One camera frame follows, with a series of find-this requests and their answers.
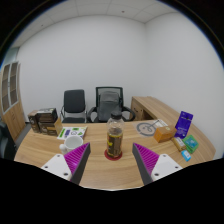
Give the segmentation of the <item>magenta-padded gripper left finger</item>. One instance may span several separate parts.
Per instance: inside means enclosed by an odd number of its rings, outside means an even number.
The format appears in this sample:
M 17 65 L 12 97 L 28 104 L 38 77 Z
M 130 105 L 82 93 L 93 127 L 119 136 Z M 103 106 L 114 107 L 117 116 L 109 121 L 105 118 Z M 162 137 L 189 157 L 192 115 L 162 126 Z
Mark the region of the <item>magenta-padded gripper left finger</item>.
M 42 169 L 79 185 L 90 152 L 90 144 L 86 143 L 65 155 L 56 154 L 42 166 Z

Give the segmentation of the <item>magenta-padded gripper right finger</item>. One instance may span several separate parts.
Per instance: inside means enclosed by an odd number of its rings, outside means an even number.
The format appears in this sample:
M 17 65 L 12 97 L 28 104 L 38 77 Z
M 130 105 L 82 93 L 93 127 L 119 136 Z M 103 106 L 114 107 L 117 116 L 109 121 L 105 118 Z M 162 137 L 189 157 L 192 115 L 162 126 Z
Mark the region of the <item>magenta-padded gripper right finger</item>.
M 133 144 L 132 153 L 137 162 L 144 185 L 150 184 L 182 169 L 182 167 L 167 154 L 159 155 L 137 143 Z

